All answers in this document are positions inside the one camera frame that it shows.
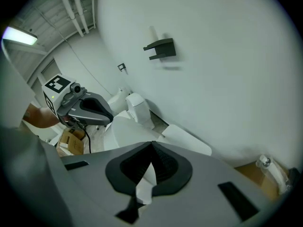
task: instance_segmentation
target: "ceiling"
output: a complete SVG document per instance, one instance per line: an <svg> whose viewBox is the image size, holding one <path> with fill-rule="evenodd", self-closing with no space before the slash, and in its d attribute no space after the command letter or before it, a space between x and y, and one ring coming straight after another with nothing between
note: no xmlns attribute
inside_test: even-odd
<svg viewBox="0 0 303 227"><path fill-rule="evenodd" d="M84 31L74 0L69 1L76 19ZM86 23L90 28L93 25L92 0L81 0L81 5ZM11 61L26 81L43 58L58 43L62 42L63 38L60 33L64 38L77 33L62 0L30 0L11 21L11 25L31 32L38 37L32 46L4 41Z"/></svg>

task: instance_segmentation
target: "ceiling light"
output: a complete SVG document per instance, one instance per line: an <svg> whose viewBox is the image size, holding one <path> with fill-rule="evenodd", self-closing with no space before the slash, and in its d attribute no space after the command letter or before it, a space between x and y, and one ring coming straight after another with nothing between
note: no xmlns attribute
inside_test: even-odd
<svg viewBox="0 0 303 227"><path fill-rule="evenodd" d="M22 29L12 28L12 27L6 28L2 38L29 44L29 45L33 45L36 42L36 40L38 39L37 36L27 32L27 31L24 31Z"/></svg>

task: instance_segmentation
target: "white pipe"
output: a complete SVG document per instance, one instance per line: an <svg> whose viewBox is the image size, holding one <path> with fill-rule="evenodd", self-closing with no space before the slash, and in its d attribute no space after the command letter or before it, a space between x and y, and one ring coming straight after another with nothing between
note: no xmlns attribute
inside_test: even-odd
<svg viewBox="0 0 303 227"><path fill-rule="evenodd" d="M82 24L84 26L85 32L88 34L89 33L89 28L87 27L85 17L83 15L83 9L82 9L82 6L81 6L81 1L80 0L75 0L75 3L76 3L76 7L77 7L77 10L78 10L80 19L81 19Z"/></svg>
<svg viewBox="0 0 303 227"><path fill-rule="evenodd" d="M84 34L83 34L82 30L80 29L78 21L75 18L75 14L73 13L73 11L71 9L70 2L68 0L62 0L62 2L64 4L64 6L65 6L67 14L70 16L70 18L71 18L73 24L75 25L77 31L79 32L79 34L81 35L81 37L83 37Z"/></svg>
<svg viewBox="0 0 303 227"><path fill-rule="evenodd" d="M94 21L94 28L96 28L96 21L95 21L95 0L91 0L92 11L93 11L93 21Z"/></svg>

